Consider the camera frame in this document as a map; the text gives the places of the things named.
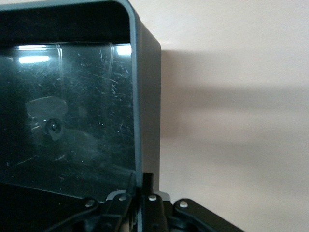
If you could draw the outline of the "black plastic box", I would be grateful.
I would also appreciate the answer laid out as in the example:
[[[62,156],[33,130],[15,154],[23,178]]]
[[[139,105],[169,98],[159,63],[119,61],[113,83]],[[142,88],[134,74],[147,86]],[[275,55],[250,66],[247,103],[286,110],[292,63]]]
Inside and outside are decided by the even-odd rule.
[[[128,0],[0,5],[0,232],[48,232],[136,175],[159,186],[161,46]]]

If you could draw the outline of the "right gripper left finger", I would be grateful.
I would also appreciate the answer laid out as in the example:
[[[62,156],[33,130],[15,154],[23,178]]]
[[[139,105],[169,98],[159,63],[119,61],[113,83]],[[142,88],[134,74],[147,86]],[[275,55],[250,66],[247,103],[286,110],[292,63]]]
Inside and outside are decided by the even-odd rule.
[[[49,216],[48,232],[130,232],[134,211],[131,204],[136,190],[132,174],[127,189],[109,194],[104,203],[93,198],[80,199]]]

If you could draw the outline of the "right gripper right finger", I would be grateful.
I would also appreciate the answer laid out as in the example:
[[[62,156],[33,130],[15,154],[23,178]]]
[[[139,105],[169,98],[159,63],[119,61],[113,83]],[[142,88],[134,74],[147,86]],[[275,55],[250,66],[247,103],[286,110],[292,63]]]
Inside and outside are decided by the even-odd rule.
[[[183,198],[164,201],[154,192],[154,175],[143,174],[142,232],[244,232],[197,202]]]

